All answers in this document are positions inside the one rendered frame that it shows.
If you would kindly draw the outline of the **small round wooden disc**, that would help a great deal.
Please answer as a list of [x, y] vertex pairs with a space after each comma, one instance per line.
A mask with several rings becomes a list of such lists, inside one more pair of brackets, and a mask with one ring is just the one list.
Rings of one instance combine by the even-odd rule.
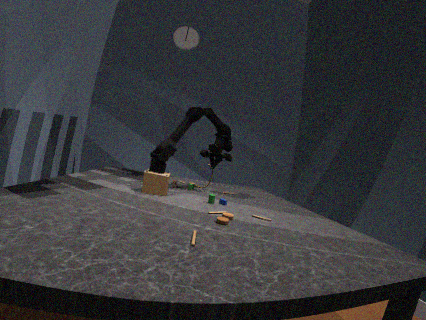
[[217, 223], [222, 224], [222, 225], [228, 225], [229, 224], [229, 219], [227, 219], [225, 217], [218, 217], [217, 218]]

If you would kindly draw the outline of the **orange flat disc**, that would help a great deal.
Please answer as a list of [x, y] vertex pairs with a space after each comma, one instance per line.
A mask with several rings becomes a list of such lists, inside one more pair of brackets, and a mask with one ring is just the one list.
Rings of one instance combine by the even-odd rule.
[[222, 217], [225, 217], [227, 219], [233, 219], [234, 215], [231, 213], [223, 213]]

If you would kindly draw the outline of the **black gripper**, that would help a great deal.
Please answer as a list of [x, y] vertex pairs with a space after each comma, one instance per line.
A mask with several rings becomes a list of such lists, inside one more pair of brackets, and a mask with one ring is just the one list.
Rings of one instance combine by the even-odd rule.
[[[207, 150], [201, 150], [200, 154], [203, 157], [206, 157], [206, 158], [209, 157], [210, 158], [210, 166], [213, 167], [212, 169], [214, 169], [222, 161], [223, 158], [225, 158], [226, 161], [230, 161], [230, 162], [232, 161], [232, 157], [231, 157], [230, 154], [224, 153], [223, 155], [221, 155], [222, 150], [223, 150], [223, 144], [222, 144], [222, 148], [220, 150], [220, 153], [217, 152], [217, 151], [211, 151], [212, 153], [209, 153]], [[214, 157], [215, 157], [215, 159], [214, 159]]]

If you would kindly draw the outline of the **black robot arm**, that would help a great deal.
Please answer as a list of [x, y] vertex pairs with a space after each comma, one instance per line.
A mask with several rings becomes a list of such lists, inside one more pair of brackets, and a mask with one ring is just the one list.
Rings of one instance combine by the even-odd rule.
[[190, 107], [179, 127], [174, 130], [169, 138], [158, 144], [156, 148], [150, 153], [152, 160], [150, 170], [148, 170], [149, 172], [158, 174], [165, 173], [167, 165], [166, 161], [168, 161], [169, 158], [173, 156], [173, 153], [177, 150], [175, 148], [177, 141], [193, 122], [201, 119], [203, 116], [206, 116], [215, 125], [217, 130], [217, 133], [215, 133], [217, 136], [215, 143], [221, 143], [218, 145], [209, 144], [208, 150], [210, 150], [210, 152], [217, 151], [220, 153], [222, 144], [223, 149], [227, 152], [230, 152], [233, 149], [232, 142], [229, 141], [231, 140], [231, 128], [216, 116], [212, 108]]

